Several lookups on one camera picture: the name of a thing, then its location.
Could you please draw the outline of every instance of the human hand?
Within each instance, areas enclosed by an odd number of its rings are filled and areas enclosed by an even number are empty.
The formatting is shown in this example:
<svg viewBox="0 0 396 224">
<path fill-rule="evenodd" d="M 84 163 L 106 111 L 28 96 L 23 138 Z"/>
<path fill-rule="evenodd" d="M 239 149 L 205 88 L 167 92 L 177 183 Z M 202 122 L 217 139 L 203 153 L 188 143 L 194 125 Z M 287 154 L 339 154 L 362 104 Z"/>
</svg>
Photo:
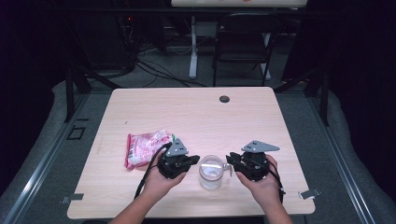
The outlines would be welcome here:
<svg viewBox="0 0 396 224">
<path fill-rule="evenodd" d="M 267 154 L 266 157 L 269 162 L 277 167 L 277 162 L 272 156 Z M 276 174 L 276 169 L 272 165 L 270 165 L 270 169 Z M 251 181 L 240 172 L 236 172 L 236 176 L 250 190 L 253 198 L 264 211 L 270 206 L 281 204 L 279 199 L 279 185 L 273 175 L 268 174 L 264 179 L 259 181 Z"/>
<path fill-rule="evenodd" d="M 160 152 L 155 159 L 154 164 L 157 164 L 158 159 L 162 154 L 163 152 Z M 154 202 L 158 202 L 172 187 L 178 185 L 183 180 L 184 176 L 186 176 L 186 173 L 180 174 L 175 179 L 168 179 L 160 173 L 157 166 L 154 166 L 148 173 L 145 187 L 141 194 L 145 194 Z"/>
</svg>

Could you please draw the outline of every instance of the chair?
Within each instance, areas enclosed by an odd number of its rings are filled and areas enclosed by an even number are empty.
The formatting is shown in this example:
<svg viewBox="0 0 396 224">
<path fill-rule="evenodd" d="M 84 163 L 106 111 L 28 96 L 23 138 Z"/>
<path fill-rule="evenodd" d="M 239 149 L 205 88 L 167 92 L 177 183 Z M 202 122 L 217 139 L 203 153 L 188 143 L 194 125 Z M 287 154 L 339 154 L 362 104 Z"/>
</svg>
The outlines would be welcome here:
<svg viewBox="0 0 396 224">
<path fill-rule="evenodd" d="M 261 13 L 233 13 L 224 16 L 216 28 L 216 45 L 212 67 L 213 86 L 216 86 L 217 63 L 266 63 L 262 86 L 271 59 L 276 35 L 282 29 L 278 17 Z M 265 44 L 265 34 L 270 34 Z"/>
</svg>

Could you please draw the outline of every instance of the transparent cup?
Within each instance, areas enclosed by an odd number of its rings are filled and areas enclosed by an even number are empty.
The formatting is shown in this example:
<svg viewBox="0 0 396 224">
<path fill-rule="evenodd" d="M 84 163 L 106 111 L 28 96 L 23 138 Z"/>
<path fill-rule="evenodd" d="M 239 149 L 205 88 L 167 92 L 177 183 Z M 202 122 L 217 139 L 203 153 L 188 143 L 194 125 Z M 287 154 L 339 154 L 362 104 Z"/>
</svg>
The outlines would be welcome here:
<svg viewBox="0 0 396 224">
<path fill-rule="evenodd" d="M 221 178 L 224 170 L 229 170 L 230 166 L 217 156 L 206 156 L 201 159 L 199 168 L 199 182 L 204 189 L 217 189 L 221 185 Z"/>
</svg>

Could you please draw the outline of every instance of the snack bag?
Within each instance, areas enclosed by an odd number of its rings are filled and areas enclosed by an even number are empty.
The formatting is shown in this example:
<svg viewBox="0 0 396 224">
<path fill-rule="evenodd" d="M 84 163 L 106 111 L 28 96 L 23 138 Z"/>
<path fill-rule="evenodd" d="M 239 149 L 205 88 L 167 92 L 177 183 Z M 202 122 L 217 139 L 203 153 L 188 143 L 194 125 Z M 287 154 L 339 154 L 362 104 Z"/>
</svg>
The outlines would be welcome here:
<svg viewBox="0 0 396 224">
<path fill-rule="evenodd" d="M 139 135 L 128 134 L 125 167 L 133 170 L 151 161 L 155 152 L 164 144 L 174 142 L 175 136 L 166 130 Z"/>
</svg>

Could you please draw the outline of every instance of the table top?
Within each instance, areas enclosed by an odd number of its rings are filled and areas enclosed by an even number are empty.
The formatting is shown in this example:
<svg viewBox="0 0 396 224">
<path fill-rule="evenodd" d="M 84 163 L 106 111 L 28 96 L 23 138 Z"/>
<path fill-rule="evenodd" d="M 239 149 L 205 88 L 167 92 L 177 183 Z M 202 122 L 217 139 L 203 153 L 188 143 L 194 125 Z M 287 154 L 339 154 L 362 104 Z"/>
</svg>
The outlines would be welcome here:
<svg viewBox="0 0 396 224">
<path fill-rule="evenodd" d="M 219 98 L 226 95 L 230 102 Z M 93 141 L 76 194 L 67 211 L 70 218 L 115 217 L 134 198 L 147 169 L 124 167 L 127 135 L 165 129 L 178 137 L 188 156 L 215 155 L 226 162 L 230 152 L 252 140 L 280 147 L 271 154 L 286 191 L 284 206 L 289 214 L 315 211 L 312 200 L 299 191 L 308 190 L 301 165 L 272 89 L 159 88 L 114 90 Z M 218 189 L 199 183 L 199 165 L 193 165 L 184 180 L 171 189 L 148 212 L 147 217 L 233 217 L 261 216 L 262 209 L 251 193 L 233 175 L 224 173 Z"/>
<path fill-rule="evenodd" d="M 307 0 L 172 0 L 173 7 L 305 7 Z"/>
</svg>

